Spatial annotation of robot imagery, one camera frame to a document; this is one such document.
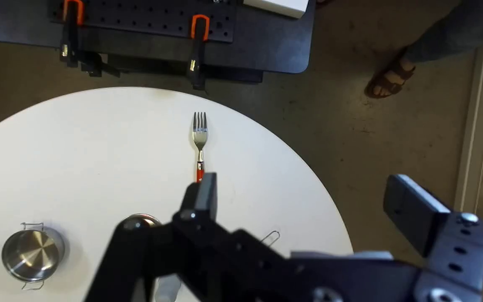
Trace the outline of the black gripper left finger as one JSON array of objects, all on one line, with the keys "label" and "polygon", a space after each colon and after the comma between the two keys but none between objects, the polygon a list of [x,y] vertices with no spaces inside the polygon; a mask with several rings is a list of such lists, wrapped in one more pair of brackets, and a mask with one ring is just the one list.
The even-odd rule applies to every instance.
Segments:
[{"label": "black gripper left finger", "polygon": [[150,302],[158,277],[178,275],[202,302],[286,302],[282,257],[217,222],[215,173],[187,188],[170,223],[131,215],[106,249],[86,302]]}]

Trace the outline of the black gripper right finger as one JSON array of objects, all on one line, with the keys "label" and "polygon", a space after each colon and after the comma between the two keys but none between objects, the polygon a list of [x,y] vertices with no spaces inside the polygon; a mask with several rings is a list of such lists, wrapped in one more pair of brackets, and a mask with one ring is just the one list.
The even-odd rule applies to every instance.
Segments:
[{"label": "black gripper right finger", "polygon": [[452,210],[408,175],[388,178],[385,212],[425,257],[418,302],[483,301],[483,220]]}]

